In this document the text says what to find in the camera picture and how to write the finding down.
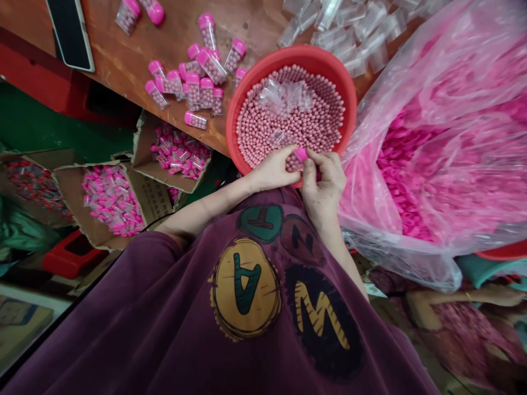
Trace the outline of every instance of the cardboard box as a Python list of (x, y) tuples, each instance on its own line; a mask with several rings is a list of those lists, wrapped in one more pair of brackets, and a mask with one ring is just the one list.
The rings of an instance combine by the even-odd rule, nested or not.
[(123, 250), (132, 239), (114, 235), (108, 226), (90, 215), (91, 210), (88, 207), (84, 207), (85, 192), (82, 188), (84, 168), (98, 165), (124, 167), (130, 187), (141, 207), (141, 216), (145, 225), (173, 213), (166, 186), (135, 172), (129, 162), (110, 161), (58, 168), (53, 172), (53, 178), (57, 181), (64, 201), (71, 210), (77, 225), (95, 248)]
[(52, 318), (51, 309), (0, 295), (0, 371), (18, 358)]
[(158, 138), (155, 133), (161, 119), (144, 111), (137, 121), (137, 133), (133, 135), (133, 158), (132, 167), (135, 171), (150, 177), (169, 187), (177, 188), (186, 193), (192, 193), (201, 183), (209, 166), (210, 159), (205, 163), (203, 171), (197, 180), (186, 178), (178, 173), (171, 175), (167, 170), (161, 168), (159, 163), (152, 157), (150, 148)]
[[(58, 167), (84, 163), (84, 159), (73, 149), (58, 149), (47, 151), (32, 151), (26, 153), (3, 152), (0, 154), (0, 162), (9, 162), (16, 158), (22, 158), (44, 169), (54, 171)], [(73, 221), (63, 218), (60, 214), (49, 212), (34, 201), (25, 200), (16, 192), (16, 188), (9, 182), (4, 171), (0, 173), (0, 193), (7, 196), (20, 207), (27, 211), (34, 219), (53, 228), (61, 228), (72, 225)]]

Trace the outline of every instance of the clear plastic bag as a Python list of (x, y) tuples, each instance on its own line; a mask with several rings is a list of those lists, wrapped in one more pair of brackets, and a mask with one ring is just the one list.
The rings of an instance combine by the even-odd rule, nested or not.
[[(373, 262), (451, 292), (462, 279), (454, 256), (527, 238), (526, 14), (520, 0), (453, 1), (416, 31), (361, 101), (343, 155), (339, 220)], [(415, 149), (403, 161), (383, 145), (397, 128), (423, 139), (404, 137)], [(399, 167), (396, 181), (430, 241), (404, 235), (407, 208), (394, 200), (383, 160)]]

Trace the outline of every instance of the red plastic container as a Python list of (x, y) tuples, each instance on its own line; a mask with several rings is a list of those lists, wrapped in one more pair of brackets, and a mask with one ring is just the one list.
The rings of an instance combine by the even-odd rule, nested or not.
[(489, 261), (517, 261), (527, 258), (527, 240), (522, 240), (508, 246), (475, 253)]
[[(245, 162), (240, 152), (238, 137), (236, 136), (236, 122), (247, 91), (273, 71), (294, 64), (303, 67), (309, 73), (320, 74), (331, 80), (337, 86), (337, 91), (344, 101), (346, 111), (344, 112), (343, 125), (339, 129), (342, 138), (333, 151), (341, 155), (353, 134), (357, 117), (357, 96), (353, 79), (342, 62), (333, 54), (318, 47), (301, 45), (279, 49), (260, 59), (258, 63), (251, 67), (245, 77), (241, 79), (229, 104), (225, 131), (227, 147), (234, 164), (243, 175), (250, 173), (252, 169)], [(302, 180), (293, 186), (299, 188), (302, 186)]]
[(74, 280), (83, 267), (99, 264), (108, 254), (108, 251), (93, 248), (78, 229), (44, 255), (42, 269)]

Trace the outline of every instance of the green cloth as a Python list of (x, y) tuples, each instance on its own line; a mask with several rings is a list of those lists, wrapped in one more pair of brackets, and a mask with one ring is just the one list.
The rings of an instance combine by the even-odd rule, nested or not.
[(55, 230), (36, 221), (16, 203), (0, 195), (0, 248), (47, 252), (60, 240)]

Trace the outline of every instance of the pill vial with pink cap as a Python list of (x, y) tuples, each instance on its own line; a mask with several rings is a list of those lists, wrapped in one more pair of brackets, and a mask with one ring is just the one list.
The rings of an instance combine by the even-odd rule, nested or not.
[(222, 108), (222, 102), (223, 102), (223, 89), (221, 88), (214, 88), (214, 104), (212, 106), (212, 113), (214, 115), (222, 115), (223, 114), (223, 108)]
[(190, 47), (188, 47), (188, 49), (187, 49), (187, 53), (188, 53), (189, 59), (190, 60), (196, 60), (196, 58), (198, 57), (200, 51), (201, 51), (201, 47), (199, 46), (198, 43), (194, 43), (194, 44), (190, 45)]
[(183, 82), (183, 98), (188, 100), (188, 85), (186, 82)]
[(202, 14), (198, 18), (198, 26), (203, 37), (203, 46), (211, 50), (217, 50), (216, 44), (216, 26), (212, 14)]
[(166, 80), (165, 69), (163, 69), (163, 65), (160, 61), (152, 60), (148, 64), (148, 71), (150, 71), (154, 78)]
[(236, 78), (234, 79), (234, 89), (238, 87), (238, 84), (240, 83), (242, 78), (245, 76), (245, 74), (247, 74), (246, 69), (242, 69), (240, 67), (238, 70), (236, 70)]
[(144, 89), (147, 91), (147, 93), (154, 99), (155, 103), (158, 105), (158, 107), (162, 110), (166, 108), (169, 104), (155, 85), (155, 82), (150, 80), (148, 81)]
[(199, 100), (201, 102), (201, 108), (212, 108), (214, 81), (210, 78), (202, 78), (199, 83), (199, 88)]
[(229, 52), (227, 60), (225, 60), (225, 64), (223, 65), (225, 71), (227, 71), (229, 74), (234, 74), (243, 57), (245, 56), (245, 52), (245, 43), (239, 38), (235, 38), (232, 41), (231, 51)]
[(194, 114), (191, 111), (185, 112), (185, 123), (198, 129), (207, 129), (207, 119)]
[(196, 73), (197, 75), (199, 75), (200, 78), (205, 77), (205, 70), (201, 68), (201, 66), (196, 60), (186, 63), (180, 63), (179, 70), (181, 79), (184, 81), (187, 80), (187, 74), (189, 73)]
[(214, 81), (215, 85), (221, 85), (227, 78), (227, 72), (220, 61), (207, 49), (202, 49), (198, 55), (198, 63), (205, 73)]
[(127, 35), (132, 34), (136, 27), (137, 19), (141, 15), (141, 8), (136, 0), (121, 0), (115, 22)]
[(201, 108), (199, 99), (199, 75), (196, 73), (187, 74), (187, 107), (190, 111), (197, 111)]
[(180, 73), (177, 70), (170, 70), (166, 75), (165, 91), (162, 93), (172, 93), (177, 100), (183, 100), (183, 84)]
[(158, 25), (163, 22), (165, 10), (161, 4), (157, 2), (157, 0), (139, 0), (139, 3), (141, 3), (141, 5), (147, 11), (148, 17), (154, 25)]

